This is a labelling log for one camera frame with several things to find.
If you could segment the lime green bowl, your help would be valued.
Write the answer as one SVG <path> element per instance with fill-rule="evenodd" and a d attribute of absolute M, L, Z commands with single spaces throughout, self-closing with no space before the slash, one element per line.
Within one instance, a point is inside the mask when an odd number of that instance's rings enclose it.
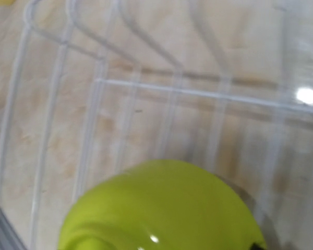
<path fill-rule="evenodd" d="M 216 175 L 150 160 L 86 191 L 65 217 L 58 249 L 250 249 L 267 243 L 240 196 Z"/>

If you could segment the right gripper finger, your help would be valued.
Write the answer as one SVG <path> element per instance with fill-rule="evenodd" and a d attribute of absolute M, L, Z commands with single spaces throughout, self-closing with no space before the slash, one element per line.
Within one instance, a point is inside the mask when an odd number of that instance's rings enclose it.
<path fill-rule="evenodd" d="M 264 245 L 262 245 L 258 242 L 254 242 L 250 246 L 250 250 L 266 250 L 266 249 L 267 248 Z"/>

